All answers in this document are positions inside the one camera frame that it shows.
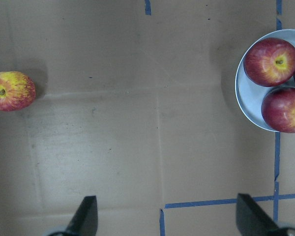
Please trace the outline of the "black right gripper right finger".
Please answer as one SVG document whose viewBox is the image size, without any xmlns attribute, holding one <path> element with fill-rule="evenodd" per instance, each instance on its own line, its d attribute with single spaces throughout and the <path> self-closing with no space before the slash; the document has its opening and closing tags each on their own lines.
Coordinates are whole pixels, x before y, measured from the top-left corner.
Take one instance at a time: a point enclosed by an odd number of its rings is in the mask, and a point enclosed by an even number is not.
<svg viewBox="0 0 295 236">
<path fill-rule="evenodd" d="M 236 226 L 242 236 L 295 236 L 295 227 L 279 226 L 248 194 L 237 195 Z"/>
</svg>

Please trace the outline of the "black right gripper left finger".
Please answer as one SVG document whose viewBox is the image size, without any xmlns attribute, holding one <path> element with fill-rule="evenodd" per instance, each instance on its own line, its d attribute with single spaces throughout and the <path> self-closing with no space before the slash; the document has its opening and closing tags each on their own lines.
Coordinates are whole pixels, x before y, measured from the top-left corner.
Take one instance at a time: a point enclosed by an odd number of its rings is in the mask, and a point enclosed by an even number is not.
<svg viewBox="0 0 295 236">
<path fill-rule="evenodd" d="M 98 229 L 97 197 L 85 196 L 65 228 L 53 230 L 46 236 L 95 236 Z"/>
</svg>

